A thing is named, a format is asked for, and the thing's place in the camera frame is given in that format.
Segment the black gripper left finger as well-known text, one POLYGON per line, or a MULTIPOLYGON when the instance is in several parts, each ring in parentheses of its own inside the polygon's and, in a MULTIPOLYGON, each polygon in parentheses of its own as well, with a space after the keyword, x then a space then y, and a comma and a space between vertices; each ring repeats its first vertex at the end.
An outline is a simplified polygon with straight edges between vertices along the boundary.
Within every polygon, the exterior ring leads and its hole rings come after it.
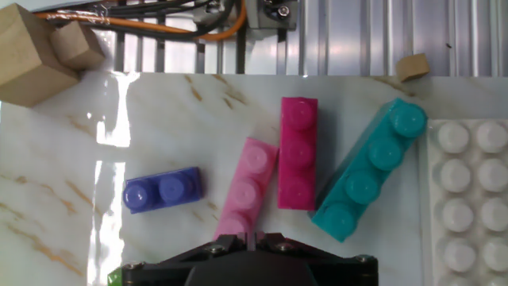
POLYGON ((247 249, 246 234, 222 234, 217 238, 217 244, 225 251, 244 251, 247 249))

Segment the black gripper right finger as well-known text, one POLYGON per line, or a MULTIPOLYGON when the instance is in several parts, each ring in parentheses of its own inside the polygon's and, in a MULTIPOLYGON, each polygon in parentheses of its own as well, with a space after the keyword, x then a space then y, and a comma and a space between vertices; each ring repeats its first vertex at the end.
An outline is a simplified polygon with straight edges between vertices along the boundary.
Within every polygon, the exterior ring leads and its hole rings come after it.
POLYGON ((283 242, 281 233, 256 232, 256 250, 278 250, 277 245, 283 242))

